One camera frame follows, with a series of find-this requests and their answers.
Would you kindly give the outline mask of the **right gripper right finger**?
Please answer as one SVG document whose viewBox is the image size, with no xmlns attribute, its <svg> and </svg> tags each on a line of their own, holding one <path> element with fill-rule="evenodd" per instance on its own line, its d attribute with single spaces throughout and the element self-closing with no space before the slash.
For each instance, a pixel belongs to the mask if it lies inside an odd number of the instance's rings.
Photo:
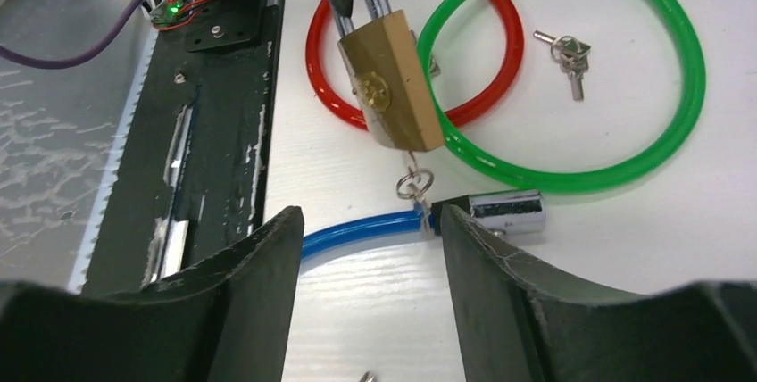
<svg viewBox="0 0 757 382">
<path fill-rule="evenodd" d="M 753 381 L 756 285 L 698 281 L 639 295 L 504 242 L 462 209 L 441 213 L 469 381 Z"/>
</svg>

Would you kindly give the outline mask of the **brass padlock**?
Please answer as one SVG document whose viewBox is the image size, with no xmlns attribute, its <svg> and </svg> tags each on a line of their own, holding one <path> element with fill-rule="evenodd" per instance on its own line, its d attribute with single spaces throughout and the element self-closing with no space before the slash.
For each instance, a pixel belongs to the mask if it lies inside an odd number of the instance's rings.
<svg viewBox="0 0 757 382">
<path fill-rule="evenodd" d="M 404 12 L 393 11 L 389 0 L 364 1 L 370 21 L 361 27 L 337 17 L 338 48 L 368 131 L 382 146 L 406 154 L 398 197 L 420 203 L 434 175 L 415 155 L 445 142 L 440 121 Z"/>
</svg>

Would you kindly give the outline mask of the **blue cable lock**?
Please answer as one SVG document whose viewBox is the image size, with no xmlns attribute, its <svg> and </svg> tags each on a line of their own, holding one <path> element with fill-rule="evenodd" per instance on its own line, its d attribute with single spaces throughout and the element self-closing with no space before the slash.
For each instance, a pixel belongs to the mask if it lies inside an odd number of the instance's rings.
<svg viewBox="0 0 757 382">
<path fill-rule="evenodd" d="M 430 225 L 433 236 L 439 236 L 441 211 L 447 205 L 459 207 L 484 228 L 502 235 L 537 233 L 546 224 L 545 200 L 535 189 L 461 195 L 431 204 L 429 215 L 415 208 L 323 228 L 305 236 L 302 257 L 308 259 L 341 246 L 420 231 L 423 224 Z"/>
</svg>

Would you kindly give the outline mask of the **green cable lock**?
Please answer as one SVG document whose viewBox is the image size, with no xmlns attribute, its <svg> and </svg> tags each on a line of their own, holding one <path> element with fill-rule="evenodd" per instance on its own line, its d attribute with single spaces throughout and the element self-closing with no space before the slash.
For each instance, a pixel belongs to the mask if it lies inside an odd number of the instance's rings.
<svg viewBox="0 0 757 382">
<path fill-rule="evenodd" d="M 515 0 L 526 31 L 572 35 L 592 46 L 585 98 L 547 44 L 528 37 L 506 101 L 476 125 L 442 124 L 438 161 L 451 175 L 487 187 L 535 187 L 588 195 L 652 176 L 670 162 L 703 110 L 706 69 L 695 28 L 678 0 Z M 421 32 L 455 72 L 435 84 L 449 103 L 488 74 L 502 40 L 482 0 L 442 0 Z"/>
</svg>

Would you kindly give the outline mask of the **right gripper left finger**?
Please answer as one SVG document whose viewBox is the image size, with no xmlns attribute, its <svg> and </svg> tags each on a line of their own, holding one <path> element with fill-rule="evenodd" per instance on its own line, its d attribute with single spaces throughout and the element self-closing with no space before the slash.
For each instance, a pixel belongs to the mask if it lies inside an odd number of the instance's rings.
<svg viewBox="0 0 757 382">
<path fill-rule="evenodd" d="M 136 292 L 1 285 L 4 381 L 279 381 L 304 241 L 289 206 Z"/>
</svg>

